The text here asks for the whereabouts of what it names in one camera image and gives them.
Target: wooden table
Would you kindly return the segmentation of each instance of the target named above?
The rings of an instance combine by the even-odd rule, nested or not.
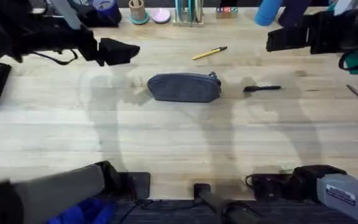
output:
[[[358,98],[345,86],[358,89],[358,75],[338,69],[338,55],[266,52],[267,32],[279,26],[257,26],[256,9],[218,21],[213,12],[206,9],[204,28],[190,28],[136,26],[122,10],[119,29],[94,32],[141,46],[127,65],[3,58],[13,71],[0,101],[0,179],[109,160],[120,171],[150,172],[152,198],[191,198],[196,182],[241,198],[251,193],[241,178],[253,172],[330,164],[358,178]],[[223,95],[209,104],[159,102],[146,89],[157,73],[210,71]],[[255,84],[285,89],[244,96]]]

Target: white label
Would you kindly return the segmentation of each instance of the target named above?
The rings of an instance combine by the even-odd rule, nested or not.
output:
[[[114,1],[113,0],[93,0],[92,4],[96,10],[103,11],[103,10],[111,8],[114,4]]]
[[[339,187],[327,184],[326,193],[329,196],[342,200],[350,205],[356,205],[356,196],[350,192],[340,189]]]

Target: black cable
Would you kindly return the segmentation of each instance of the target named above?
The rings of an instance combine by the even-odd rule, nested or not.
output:
[[[125,219],[128,217],[129,214],[131,214],[131,212],[133,210],[135,210],[135,208],[139,207],[140,209],[143,209],[143,210],[148,210],[148,211],[155,211],[155,212],[174,212],[174,211],[179,211],[179,210],[189,210],[189,209],[192,209],[192,208],[195,208],[199,205],[201,205],[201,203],[193,203],[193,205],[191,206],[186,206],[186,207],[176,207],[176,208],[148,208],[148,206],[152,203],[154,203],[155,201],[154,200],[151,200],[149,201],[148,203],[146,204],[143,204],[143,203],[140,203],[139,201],[136,201],[133,206],[125,213],[124,216],[122,216],[122,218],[120,219],[119,223],[118,224],[122,224]]]
[[[75,53],[75,51],[72,50],[72,49],[70,49],[70,51],[73,53],[74,58],[72,58],[71,60],[69,60],[69,61],[67,61],[67,62],[63,62],[63,61],[61,61],[61,60],[57,60],[57,59],[55,59],[55,58],[53,58],[53,57],[50,57],[50,56],[48,56],[48,55],[44,55],[44,54],[41,54],[41,53],[38,53],[38,52],[32,52],[31,54],[35,54],[35,55],[38,55],[38,56],[40,56],[40,57],[47,58],[47,59],[49,59],[49,60],[52,60],[52,61],[58,63],[59,65],[68,65],[68,64],[71,63],[72,61],[78,59],[77,53]]]
[[[226,223],[227,214],[230,210],[235,208],[241,208],[244,212],[247,212],[249,216],[253,216],[256,218],[262,218],[262,215],[252,209],[249,205],[244,202],[237,200],[224,200],[216,210],[216,216],[218,217],[218,224]]]
[[[342,70],[345,70],[345,71],[354,71],[354,70],[358,70],[358,65],[355,65],[353,67],[347,67],[345,68],[345,62],[346,62],[346,59],[348,58],[348,56],[350,56],[351,54],[355,53],[356,50],[351,50],[351,51],[348,51],[346,53],[344,53],[342,55],[342,57],[339,59],[339,62],[338,62],[338,67]]]
[[[180,210],[189,210],[192,208],[195,208],[197,206],[200,206],[201,203],[194,203],[192,205],[189,206],[184,206],[184,207],[173,207],[173,208],[148,208],[147,206],[149,206],[149,204],[147,205],[140,205],[139,208],[143,209],[143,210],[148,210],[148,211],[155,211],[155,212],[174,212],[174,211],[180,211]]]
[[[119,220],[118,224],[122,224],[124,220],[128,217],[129,214],[138,206],[138,204],[134,203],[134,205],[125,213],[124,216]]]
[[[253,177],[253,176],[254,176],[253,174],[248,175],[248,176],[246,177],[245,181],[244,181],[244,182],[246,183],[246,186],[247,186],[248,188],[250,188],[251,190],[254,189],[254,186],[252,186],[252,185],[250,185],[250,184],[248,183],[248,179],[251,178],[251,177]]]

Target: gray fabric pouch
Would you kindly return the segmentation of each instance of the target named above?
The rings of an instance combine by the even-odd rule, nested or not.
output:
[[[209,75],[158,74],[147,82],[147,86],[154,99],[160,101],[209,103],[221,94],[221,81],[214,72]]]

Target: blue cup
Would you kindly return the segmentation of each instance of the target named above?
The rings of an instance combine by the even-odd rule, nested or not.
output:
[[[264,0],[259,6],[254,21],[260,26],[269,26],[278,13],[283,0]]]

